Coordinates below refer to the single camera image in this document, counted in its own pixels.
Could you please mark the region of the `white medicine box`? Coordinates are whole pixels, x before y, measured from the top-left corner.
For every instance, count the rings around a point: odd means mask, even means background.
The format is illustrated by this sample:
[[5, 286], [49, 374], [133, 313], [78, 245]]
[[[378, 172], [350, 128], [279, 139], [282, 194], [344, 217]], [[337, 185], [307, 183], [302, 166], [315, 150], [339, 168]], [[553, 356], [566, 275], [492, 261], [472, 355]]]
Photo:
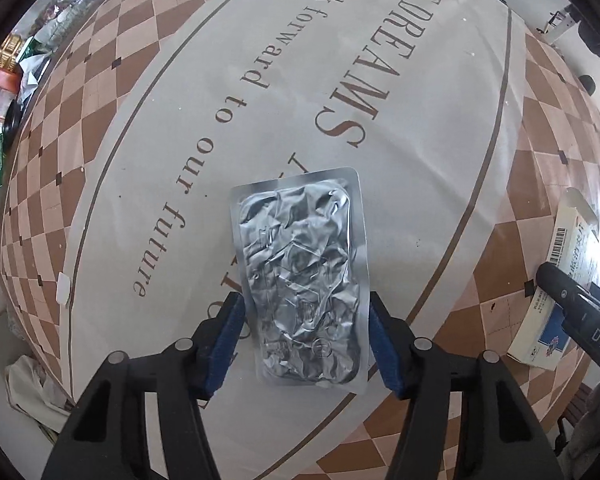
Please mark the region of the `white medicine box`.
[[[576, 188], [567, 188], [558, 203], [545, 263], [551, 271], [588, 286], [597, 268], [598, 234], [600, 222], [590, 204]], [[562, 328], [562, 302], [567, 292], [564, 286], [553, 283], [552, 276], [543, 285], [541, 274], [541, 270], [536, 271], [530, 307], [507, 355], [521, 364], [554, 370], [570, 341]]]

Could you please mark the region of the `silver foil blister pack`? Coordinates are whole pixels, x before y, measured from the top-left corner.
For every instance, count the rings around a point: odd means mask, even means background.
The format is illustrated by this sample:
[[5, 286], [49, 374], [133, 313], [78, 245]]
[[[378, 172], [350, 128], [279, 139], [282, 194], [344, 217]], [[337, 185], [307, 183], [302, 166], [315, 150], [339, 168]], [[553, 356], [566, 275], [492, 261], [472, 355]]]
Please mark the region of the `silver foil blister pack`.
[[258, 377], [364, 392], [370, 271], [358, 173], [236, 186], [230, 224]]

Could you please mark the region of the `checkered brown tablecloth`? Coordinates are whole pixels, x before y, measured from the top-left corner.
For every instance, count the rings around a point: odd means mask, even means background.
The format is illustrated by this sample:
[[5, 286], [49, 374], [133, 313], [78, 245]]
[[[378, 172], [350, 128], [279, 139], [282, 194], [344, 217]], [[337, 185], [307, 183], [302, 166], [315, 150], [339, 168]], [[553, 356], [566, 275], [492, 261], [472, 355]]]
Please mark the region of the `checkered brown tablecloth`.
[[106, 0], [8, 180], [0, 274], [34, 351], [76, 398], [109, 352], [191, 333], [239, 288], [230, 190], [342, 166], [391, 312], [505, 353], [568, 188], [600, 218], [600, 112], [498, 0]]

